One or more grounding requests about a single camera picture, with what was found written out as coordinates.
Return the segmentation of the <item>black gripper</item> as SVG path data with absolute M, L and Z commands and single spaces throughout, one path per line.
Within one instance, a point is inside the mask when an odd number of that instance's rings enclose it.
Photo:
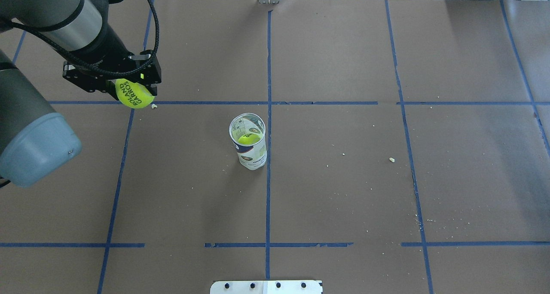
M 152 96 L 157 96 L 157 85 L 162 82 L 162 70 L 157 59 L 157 50 L 148 49 L 134 55 L 127 52 L 124 55 L 104 58 L 97 66 L 100 72 L 92 72 L 92 90 L 108 93 L 116 97 L 115 83 L 117 79 L 129 80 L 142 85 Z

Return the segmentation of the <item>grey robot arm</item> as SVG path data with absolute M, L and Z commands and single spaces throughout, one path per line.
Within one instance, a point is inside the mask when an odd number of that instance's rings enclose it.
M 127 50 L 108 22 L 110 4 L 123 0 L 1 0 L 1 31 L 20 29 L 58 55 L 23 54 L 21 61 L 1 53 L 1 178 L 20 187 L 34 185 L 74 159 L 81 140 L 26 78 L 61 69 L 63 78 L 87 93 L 102 92 L 114 104 L 141 108 L 139 94 L 156 96 L 161 82 L 157 59 L 159 18 L 146 0 L 155 24 L 153 50 Z

